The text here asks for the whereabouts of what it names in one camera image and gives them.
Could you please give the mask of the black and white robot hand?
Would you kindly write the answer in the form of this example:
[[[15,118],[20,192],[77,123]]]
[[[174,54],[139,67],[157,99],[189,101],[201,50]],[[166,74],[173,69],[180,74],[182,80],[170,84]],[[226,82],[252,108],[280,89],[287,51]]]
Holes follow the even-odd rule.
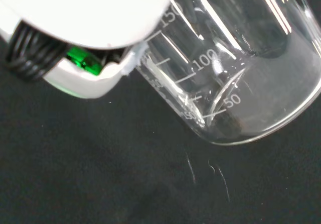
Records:
[[[139,63],[171,0],[1,0],[1,69],[94,99]]]

